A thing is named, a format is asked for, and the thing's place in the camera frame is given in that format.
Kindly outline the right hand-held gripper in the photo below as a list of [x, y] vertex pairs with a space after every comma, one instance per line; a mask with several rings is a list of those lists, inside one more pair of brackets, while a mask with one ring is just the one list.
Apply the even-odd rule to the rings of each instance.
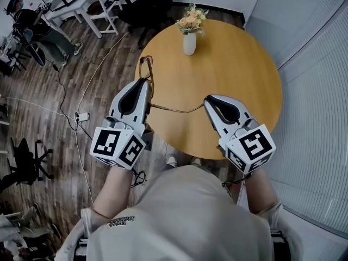
[[208, 95], [204, 109], [220, 136], [223, 156], [248, 175], [266, 164], [276, 145], [264, 124], [260, 125], [241, 101], [223, 95]]

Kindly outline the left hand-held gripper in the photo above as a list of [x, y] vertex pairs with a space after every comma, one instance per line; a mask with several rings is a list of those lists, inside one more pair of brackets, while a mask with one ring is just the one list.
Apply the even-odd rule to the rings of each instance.
[[[94, 132], [90, 155], [110, 166], [131, 170], [143, 150], [151, 150], [153, 130], [145, 121], [151, 97], [147, 79], [127, 84], [113, 99], [109, 115]], [[132, 127], [123, 121], [137, 123]]]

